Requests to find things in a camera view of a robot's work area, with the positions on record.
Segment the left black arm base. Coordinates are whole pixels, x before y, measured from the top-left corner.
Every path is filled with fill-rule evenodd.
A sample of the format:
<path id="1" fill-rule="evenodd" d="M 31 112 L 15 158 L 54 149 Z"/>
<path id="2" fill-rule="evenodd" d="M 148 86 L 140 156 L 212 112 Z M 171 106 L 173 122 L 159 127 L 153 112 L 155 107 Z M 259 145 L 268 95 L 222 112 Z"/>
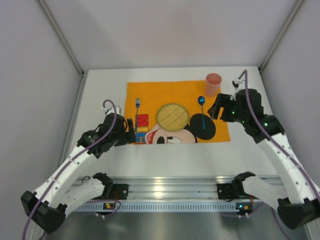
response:
<path id="1" fill-rule="evenodd" d="M 128 184 L 113 184 L 109 199 L 111 200 L 127 200 L 129 194 Z"/>

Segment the blue metallic spoon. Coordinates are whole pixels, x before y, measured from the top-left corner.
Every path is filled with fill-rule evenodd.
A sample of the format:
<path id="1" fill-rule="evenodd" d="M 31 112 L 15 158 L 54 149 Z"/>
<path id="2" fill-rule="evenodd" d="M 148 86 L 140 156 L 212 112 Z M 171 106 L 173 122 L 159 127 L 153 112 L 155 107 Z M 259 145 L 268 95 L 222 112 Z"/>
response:
<path id="1" fill-rule="evenodd" d="M 197 99 L 198 104 L 201 106 L 201 115 L 202 115 L 202 127 L 206 130 L 206 123 L 205 123 L 205 115 L 204 115 L 204 104 L 205 104 L 205 97 L 199 96 Z"/>

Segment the pink plastic cup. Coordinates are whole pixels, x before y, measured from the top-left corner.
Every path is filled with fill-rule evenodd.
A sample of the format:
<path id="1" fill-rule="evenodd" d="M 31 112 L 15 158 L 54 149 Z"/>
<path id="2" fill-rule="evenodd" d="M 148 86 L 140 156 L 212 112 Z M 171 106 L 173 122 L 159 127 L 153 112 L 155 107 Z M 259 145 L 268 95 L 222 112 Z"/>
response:
<path id="1" fill-rule="evenodd" d="M 214 97 L 222 83 L 222 77 L 217 73 L 209 73 L 205 78 L 205 95 Z"/>

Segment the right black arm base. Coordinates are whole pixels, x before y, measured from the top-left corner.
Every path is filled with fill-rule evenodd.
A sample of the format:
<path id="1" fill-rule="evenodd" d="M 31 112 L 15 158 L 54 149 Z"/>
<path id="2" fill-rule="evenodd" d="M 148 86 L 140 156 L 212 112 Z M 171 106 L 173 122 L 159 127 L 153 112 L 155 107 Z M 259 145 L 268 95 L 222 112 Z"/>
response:
<path id="1" fill-rule="evenodd" d="M 241 198 L 231 183 L 218 183 L 216 187 L 219 200 L 231 202 Z"/>

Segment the orange cartoon mouse placemat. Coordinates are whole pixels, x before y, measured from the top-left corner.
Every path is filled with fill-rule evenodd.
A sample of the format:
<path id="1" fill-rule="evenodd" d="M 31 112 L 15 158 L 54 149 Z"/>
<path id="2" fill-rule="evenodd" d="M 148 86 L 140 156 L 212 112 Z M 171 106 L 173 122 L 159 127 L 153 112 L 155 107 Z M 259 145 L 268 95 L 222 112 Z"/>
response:
<path id="1" fill-rule="evenodd" d="M 198 97 L 204 96 L 206 130 Z M 136 98 L 140 98 L 136 124 Z M 171 82 L 129 82 L 126 88 L 124 116 L 133 120 L 137 144 L 195 144 L 220 143 L 231 140 L 227 123 L 213 120 L 207 113 L 215 97 L 205 96 L 204 80 Z M 176 132 L 166 131 L 157 124 L 160 107 L 169 103 L 183 105 L 189 112 L 189 123 Z"/>

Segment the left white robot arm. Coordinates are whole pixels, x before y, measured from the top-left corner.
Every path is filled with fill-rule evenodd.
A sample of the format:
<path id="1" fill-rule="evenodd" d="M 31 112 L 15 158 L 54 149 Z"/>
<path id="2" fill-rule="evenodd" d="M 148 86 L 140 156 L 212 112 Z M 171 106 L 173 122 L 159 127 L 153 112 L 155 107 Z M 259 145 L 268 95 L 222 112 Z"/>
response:
<path id="1" fill-rule="evenodd" d="M 105 118 L 96 129 L 84 132 L 61 166 L 38 188 L 25 191 L 20 200 L 28 216 L 46 234 L 54 233 L 67 216 L 83 204 L 108 199 L 114 194 L 114 182 L 105 173 L 94 174 L 88 182 L 72 189 L 73 183 L 102 154 L 112 147 L 135 143 L 135 128 L 121 108 L 103 108 Z"/>

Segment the blue metallic fork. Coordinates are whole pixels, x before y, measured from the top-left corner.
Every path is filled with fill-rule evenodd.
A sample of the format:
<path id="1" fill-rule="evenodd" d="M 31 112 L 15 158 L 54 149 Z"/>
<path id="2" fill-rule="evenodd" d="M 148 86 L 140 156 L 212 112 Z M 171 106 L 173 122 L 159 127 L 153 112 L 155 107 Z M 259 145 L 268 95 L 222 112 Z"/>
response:
<path id="1" fill-rule="evenodd" d="M 135 113 L 135 124 L 138 122 L 138 112 L 139 112 L 139 107 L 141 105 L 140 98 L 135 99 L 135 108 L 136 108 L 136 113 Z"/>

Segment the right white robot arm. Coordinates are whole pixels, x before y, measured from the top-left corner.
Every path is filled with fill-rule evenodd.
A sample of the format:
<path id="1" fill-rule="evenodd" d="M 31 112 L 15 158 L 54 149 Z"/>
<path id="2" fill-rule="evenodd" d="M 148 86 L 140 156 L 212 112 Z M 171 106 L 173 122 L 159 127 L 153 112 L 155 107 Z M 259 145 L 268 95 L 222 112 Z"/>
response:
<path id="1" fill-rule="evenodd" d="M 319 219 L 320 188 L 295 158 L 283 126 L 274 115 L 264 113 L 261 94 L 248 88 L 246 79 L 239 77 L 232 85 L 234 93 L 218 94 L 208 114 L 214 120 L 241 124 L 271 162 L 284 186 L 281 190 L 247 171 L 231 182 L 236 195 L 262 200 L 292 230 Z"/>

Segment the round woven bamboo plate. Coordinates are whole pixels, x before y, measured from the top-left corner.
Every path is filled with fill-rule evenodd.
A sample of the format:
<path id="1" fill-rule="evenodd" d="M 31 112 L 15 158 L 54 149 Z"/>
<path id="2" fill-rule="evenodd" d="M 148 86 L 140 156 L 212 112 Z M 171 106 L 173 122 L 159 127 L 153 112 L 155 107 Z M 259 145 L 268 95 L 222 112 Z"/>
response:
<path id="1" fill-rule="evenodd" d="M 189 111 L 181 104 L 167 103 L 156 113 L 156 123 L 168 132 L 178 132 L 184 129 L 190 120 Z"/>

